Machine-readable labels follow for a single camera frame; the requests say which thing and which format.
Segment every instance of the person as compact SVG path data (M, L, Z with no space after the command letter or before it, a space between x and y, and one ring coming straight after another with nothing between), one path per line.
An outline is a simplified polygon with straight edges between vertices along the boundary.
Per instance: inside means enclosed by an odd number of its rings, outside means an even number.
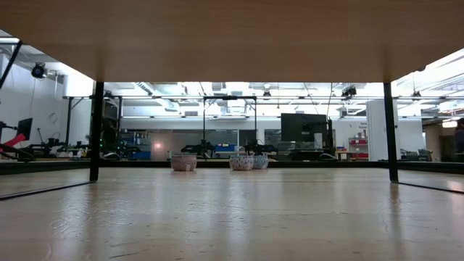
M114 152L117 143L117 130L113 127L111 120L103 119L101 132L104 153Z
M455 146L457 158L460 162L464 162L464 118L457 121L455 130Z

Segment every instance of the security camera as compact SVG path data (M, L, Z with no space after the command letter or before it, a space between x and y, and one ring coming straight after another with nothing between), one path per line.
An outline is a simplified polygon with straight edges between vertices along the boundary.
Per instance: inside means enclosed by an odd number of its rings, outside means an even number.
M30 74L32 77L37 78L37 79L44 79L47 75L47 71L45 69L45 64L38 62L36 63L36 66L32 68L32 71L30 71Z

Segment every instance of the blue box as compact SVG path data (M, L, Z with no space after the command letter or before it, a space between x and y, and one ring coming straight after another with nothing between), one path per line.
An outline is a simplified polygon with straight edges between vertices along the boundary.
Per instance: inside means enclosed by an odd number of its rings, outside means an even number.
M217 152L234 152L235 151L235 144L217 144L216 151Z

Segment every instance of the computer monitor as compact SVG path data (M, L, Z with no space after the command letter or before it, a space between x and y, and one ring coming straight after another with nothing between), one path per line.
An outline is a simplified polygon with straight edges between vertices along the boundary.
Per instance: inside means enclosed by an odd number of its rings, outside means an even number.
M22 134L26 137L25 141L28 141L30 138L30 130L32 129L32 118L20 120L17 123L17 132L16 136Z
M282 113L281 131L282 141L315 141L314 135L321 133L324 142L328 135L327 116Z

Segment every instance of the fluorescent light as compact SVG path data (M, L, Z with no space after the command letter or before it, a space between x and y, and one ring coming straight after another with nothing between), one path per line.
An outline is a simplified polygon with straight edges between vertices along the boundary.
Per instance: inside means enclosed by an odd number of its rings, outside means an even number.
M154 116L155 118L180 118L183 116Z
M257 99L298 99L298 96L257 96Z
M455 121L455 120L443 121L442 127L443 128L456 128L457 127L457 121Z
M14 37L1 37L0 43L1 44L17 44L20 40Z
M150 116L123 116L124 119L149 119Z

